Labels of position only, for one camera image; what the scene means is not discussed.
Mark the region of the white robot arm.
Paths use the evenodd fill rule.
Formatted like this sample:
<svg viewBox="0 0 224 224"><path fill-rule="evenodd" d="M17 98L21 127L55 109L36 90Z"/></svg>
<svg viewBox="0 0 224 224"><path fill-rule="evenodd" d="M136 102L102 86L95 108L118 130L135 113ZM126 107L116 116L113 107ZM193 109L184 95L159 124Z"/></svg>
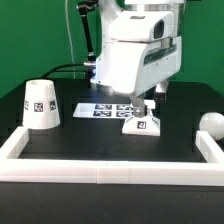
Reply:
<svg viewBox="0 0 224 224"><path fill-rule="evenodd" d="M186 0L99 0L102 48L91 85L131 100L136 117L147 114L144 95L167 86L180 70Z"/></svg>

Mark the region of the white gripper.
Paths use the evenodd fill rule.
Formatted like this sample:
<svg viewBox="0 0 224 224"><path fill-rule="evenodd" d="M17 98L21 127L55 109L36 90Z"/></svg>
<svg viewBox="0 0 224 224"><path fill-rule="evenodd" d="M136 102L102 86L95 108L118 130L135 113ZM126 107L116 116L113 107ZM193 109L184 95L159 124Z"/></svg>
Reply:
<svg viewBox="0 0 224 224"><path fill-rule="evenodd" d="M97 59L96 83L131 97L133 115L144 117L147 106L141 94L156 86L154 101L163 103L169 85L166 79L180 70L182 39L176 37L169 43L167 48L161 41L114 43Z"/></svg>

